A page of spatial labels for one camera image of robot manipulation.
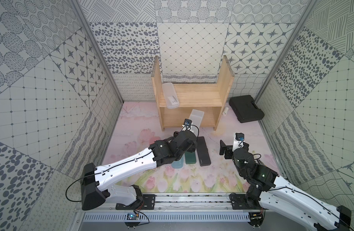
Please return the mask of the dark green pencil case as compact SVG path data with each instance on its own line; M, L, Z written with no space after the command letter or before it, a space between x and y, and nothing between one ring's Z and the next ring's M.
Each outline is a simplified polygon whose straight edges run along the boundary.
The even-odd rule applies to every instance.
M196 154L195 152L185 152L185 163L187 165L196 164Z

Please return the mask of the black pencil case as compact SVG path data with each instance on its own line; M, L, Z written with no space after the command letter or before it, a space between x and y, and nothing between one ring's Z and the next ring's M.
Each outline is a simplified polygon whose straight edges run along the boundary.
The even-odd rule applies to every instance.
M197 138L197 155L199 159L199 164L201 167L209 166L211 165L211 159L209 156L207 144L205 141L204 137L198 137Z

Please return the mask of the light blue pencil case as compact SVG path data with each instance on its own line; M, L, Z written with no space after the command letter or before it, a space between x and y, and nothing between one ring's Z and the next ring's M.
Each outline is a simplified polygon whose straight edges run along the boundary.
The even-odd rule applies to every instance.
M178 161L174 161L171 167L174 169L181 169L184 166L184 157L181 157Z

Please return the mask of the frosted barcode pencil case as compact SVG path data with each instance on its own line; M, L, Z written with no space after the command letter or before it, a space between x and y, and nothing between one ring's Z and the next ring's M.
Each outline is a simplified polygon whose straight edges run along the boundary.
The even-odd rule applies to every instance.
M193 109L189 116L189 120L192 121L192 125L197 126L198 128L201 126L204 117L204 112L200 110Z

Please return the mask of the frosted clear pencil case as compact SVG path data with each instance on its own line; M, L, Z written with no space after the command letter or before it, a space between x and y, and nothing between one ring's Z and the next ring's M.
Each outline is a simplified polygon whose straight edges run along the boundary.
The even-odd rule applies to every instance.
M163 96L168 109L175 109L180 106L180 102L175 90L174 84L171 82L162 84Z

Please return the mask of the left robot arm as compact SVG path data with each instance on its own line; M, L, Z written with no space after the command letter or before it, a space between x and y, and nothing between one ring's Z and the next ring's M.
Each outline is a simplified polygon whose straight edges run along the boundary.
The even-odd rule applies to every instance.
M139 186L119 186L117 183L130 176L150 169L172 164L185 152L193 152L198 146L198 135L190 130L174 132L172 137L157 140L143 151L108 165L84 166L77 180L81 186L82 210L88 211L106 202L122 204L133 210L143 205L143 193Z

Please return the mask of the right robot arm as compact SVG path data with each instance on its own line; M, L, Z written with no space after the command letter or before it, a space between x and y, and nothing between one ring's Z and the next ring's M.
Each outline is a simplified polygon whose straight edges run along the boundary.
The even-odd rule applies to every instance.
M249 145L220 141L219 154L232 160L249 188L243 202L249 208L276 212L310 231L351 231L352 212L345 206L327 204L297 188L249 152Z

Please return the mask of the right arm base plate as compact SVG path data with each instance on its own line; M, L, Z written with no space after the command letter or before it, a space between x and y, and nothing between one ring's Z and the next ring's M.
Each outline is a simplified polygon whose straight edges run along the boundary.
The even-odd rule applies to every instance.
M258 203L248 202L245 194L231 193L229 195L231 206L233 210L260 210L261 207Z

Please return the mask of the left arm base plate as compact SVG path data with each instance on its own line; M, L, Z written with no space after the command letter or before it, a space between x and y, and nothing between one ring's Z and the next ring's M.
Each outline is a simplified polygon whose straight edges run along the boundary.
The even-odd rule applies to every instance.
M116 204L116 210L154 210L155 207L155 194L144 194L142 199L137 199L129 206L123 204Z

